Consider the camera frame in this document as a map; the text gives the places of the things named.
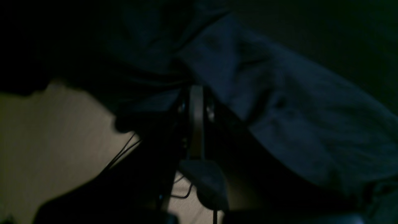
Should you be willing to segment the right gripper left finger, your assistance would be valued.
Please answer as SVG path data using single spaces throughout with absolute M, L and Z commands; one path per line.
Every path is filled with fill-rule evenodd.
M 177 224 L 167 212 L 175 173 L 196 158 L 196 86 L 121 107 L 116 127 L 138 133 L 88 183 L 44 203 L 34 224 Z

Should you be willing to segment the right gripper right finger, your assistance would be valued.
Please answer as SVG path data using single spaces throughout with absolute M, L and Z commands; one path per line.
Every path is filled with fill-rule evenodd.
M 363 224 L 353 205 L 274 158 L 211 92 L 196 86 L 196 159 L 223 224 Z

